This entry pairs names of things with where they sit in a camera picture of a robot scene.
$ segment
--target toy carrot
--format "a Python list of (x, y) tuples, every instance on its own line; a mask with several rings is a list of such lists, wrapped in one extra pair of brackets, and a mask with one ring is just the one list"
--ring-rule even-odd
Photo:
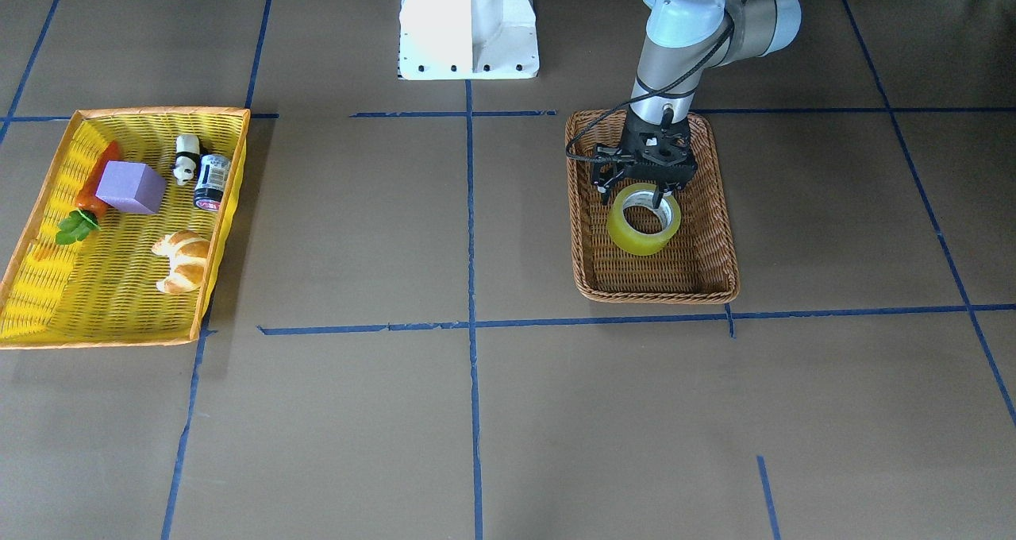
[(60, 232), (57, 233), (57, 244), (73, 244), (85, 239), (92, 230), (99, 229), (99, 219), (106, 215), (110, 205), (96, 196), (99, 190), (99, 182), (103, 179), (103, 172), (106, 171), (106, 164), (111, 161), (120, 160), (120, 145), (113, 141), (91, 167), (91, 173), (84, 179), (84, 184), (74, 197), (73, 211), (66, 219), (60, 222)]

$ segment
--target tape roll core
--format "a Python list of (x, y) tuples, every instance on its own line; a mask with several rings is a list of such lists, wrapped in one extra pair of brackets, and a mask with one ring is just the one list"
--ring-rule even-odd
[[(681, 228), (681, 207), (673, 196), (664, 196), (659, 207), (652, 207), (655, 185), (636, 183), (621, 189), (614, 198), (611, 212), (607, 215), (607, 233), (614, 244), (629, 254), (649, 256), (659, 252)], [(656, 215), (663, 228), (658, 233), (646, 234), (635, 230), (625, 219), (625, 211), (633, 206), (643, 206)]]

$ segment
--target brown wicker basket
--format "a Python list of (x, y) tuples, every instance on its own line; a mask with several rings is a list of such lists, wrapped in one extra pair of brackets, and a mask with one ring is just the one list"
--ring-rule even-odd
[[(565, 141), (602, 113), (572, 114), (565, 127)], [(722, 304), (737, 297), (741, 283), (716, 144), (704, 118), (690, 114), (689, 123), (698, 173), (685, 190), (677, 193), (682, 214), (678, 234), (652, 256), (629, 254), (611, 241), (607, 233), (610, 205), (600, 204), (599, 193), (589, 184), (589, 164), (567, 160), (572, 265), (575, 285), (586, 298), (599, 302)], [(591, 156), (596, 143), (617, 145), (624, 124), (624, 111), (610, 114), (578, 140), (575, 153)], [(632, 182), (628, 179), (615, 187), (614, 196)], [(655, 220), (648, 211), (644, 217), (644, 222), (638, 220), (638, 215), (629, 219), (636, 228), (651, 224), (649, 219)]]

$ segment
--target yellow basket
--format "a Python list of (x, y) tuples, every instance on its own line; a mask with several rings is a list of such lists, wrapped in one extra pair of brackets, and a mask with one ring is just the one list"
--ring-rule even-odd
[[(130, 108), (73, 114), (39, 199), (0, 283), (0, 349), (81, 348), (186, 344), (197, 340), (201, 318), (230, 233), (243, 180), (250, 110)], [(193, 133), (208, 153), (232, 158), (217, 212), (193, 206), (194, 185), (173, 177), (176, 137)], [(144, 163), (167, 179), (156, 215), (110, 208), (102, 229), (83, 242), (58, 246), (57, 225), (109, 142), (122, 160)], [(164, 235), (192, 230), (210, 239), (201, 287), (163, 294), (155, 282), (167, 258), (151, 253)]]

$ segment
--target croissant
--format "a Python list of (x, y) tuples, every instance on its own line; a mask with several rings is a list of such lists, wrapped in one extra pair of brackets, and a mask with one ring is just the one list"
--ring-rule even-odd
[(211, 243), (195, 232), (178, 231), (152, 244), (152, 254), (170, 258), (170, 276), (155, 283), (166, 294), (181, 294), (197, 290), (208, 268)]

